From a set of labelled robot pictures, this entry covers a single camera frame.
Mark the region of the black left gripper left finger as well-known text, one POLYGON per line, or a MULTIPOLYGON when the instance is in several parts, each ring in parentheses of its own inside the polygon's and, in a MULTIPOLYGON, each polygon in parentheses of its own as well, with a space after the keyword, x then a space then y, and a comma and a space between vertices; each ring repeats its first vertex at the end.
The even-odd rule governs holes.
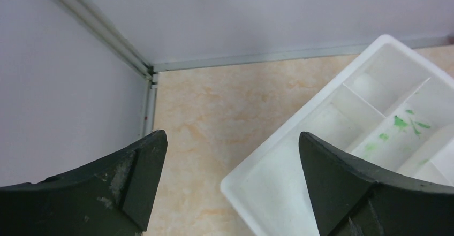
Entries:
POLYGON ((142 235, 167 153, 164 130, 44 181, 1 188, 1 235, 142 235))

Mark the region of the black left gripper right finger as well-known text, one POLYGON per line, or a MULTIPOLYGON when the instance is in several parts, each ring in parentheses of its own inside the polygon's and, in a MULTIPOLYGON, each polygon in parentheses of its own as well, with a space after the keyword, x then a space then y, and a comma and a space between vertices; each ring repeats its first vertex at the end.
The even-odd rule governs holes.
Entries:
POLYGON ((310 132, 299 154, 320 235, 453 235, 453 187, 407 177, 310 132))

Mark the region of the white plastic drawer organizer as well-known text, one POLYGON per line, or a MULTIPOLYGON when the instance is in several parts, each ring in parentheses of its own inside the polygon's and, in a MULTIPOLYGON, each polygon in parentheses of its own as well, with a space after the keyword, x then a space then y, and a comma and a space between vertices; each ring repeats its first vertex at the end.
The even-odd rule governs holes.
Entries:
POLYGON ((320 235, 299 154, 310 132, 389 171, 453 187, 453 78, 379 36, 221 182, 256 235, 320 235))

